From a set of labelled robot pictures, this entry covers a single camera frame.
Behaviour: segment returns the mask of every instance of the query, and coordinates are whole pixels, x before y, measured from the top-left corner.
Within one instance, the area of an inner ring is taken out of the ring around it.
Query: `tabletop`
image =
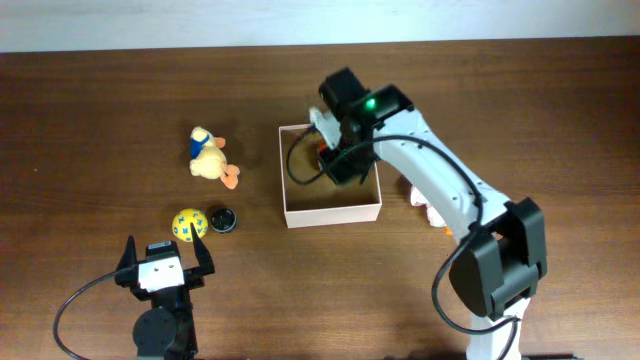
[[[640,353],[640,38],[456,41],[0,55],[3,358],[62,359],[51,324],[73,291],[174,239],[184,208],[226,206],[231,234],[192,291],[202,359],[434,358],[466,335],[438,317],[432,279],[455,247],[380,164],[376,222],[287,229],[278,127],[322,106],[350,66],[397,85],[477,175],[546,221],[548,275],[522,322],[524,354]],[[225,137],[239,185],[192,177],[189,134]],[[196,260],[179,242],[185,266]],[[469,312],[445,281],[450,316]],[[150,307],[107,282],[61,322],[74,351],[130,359]]]

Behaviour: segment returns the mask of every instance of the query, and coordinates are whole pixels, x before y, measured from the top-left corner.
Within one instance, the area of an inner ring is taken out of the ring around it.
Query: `white box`
[[[328,176],[322,176],[314,183],[302,186],[289,178],[285,169],[287,151],[293,140],[309,126],[281,126],[278,129],[282,201],[287,227],[375,221],[382,207],[378,169],[375,165],[362,185],[359,180],[355,180],[337,186]],[[320,140],[320,134],[311,134],[293,151],[291,171],[296,177],[308,179],[319,171],[314,167],[316,155],[313,143]]]

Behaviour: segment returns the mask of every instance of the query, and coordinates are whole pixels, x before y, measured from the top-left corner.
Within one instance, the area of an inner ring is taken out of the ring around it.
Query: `yellow ball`
[[[196,209],[184,209],[173,218],[173,235],[186,242],[193,241],[191,224],[196,228],[198,237],[202,238],[209,229],[209,222],[202,211]]]

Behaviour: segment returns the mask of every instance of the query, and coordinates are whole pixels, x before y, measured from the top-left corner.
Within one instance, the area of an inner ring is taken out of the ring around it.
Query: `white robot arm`
[[[471,172],[394,86],[370,92],[343,69],[327,78],[320,95],[330,111],[311,109],[310,119],[327,145],[318,153],[322,173],[339,184],[354,176],[364,179],[377,160],[398,169],[437,209],[459,244],[438,276],[451,266],[451,283],[472,312],[471,329],[441,311],[439,279],[432,297],[449,325],[473,334],[467,358],[520,359],[517,321],[546,274],[540,209],[530,199],[514,204]],[[500,326],[513,319],[515,331]],[[487,328],[494,331],[483,331]]]

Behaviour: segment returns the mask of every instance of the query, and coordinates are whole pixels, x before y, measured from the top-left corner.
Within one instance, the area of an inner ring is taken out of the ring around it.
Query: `plush duck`
[[[227,164],[227,158],[220,150],[225,145],[221,137],[214,137],[210,132],[196,126],[191,132],[191,175],[202,176],[207,179],[220,178],[229,189],[238,185],[240,169]]]

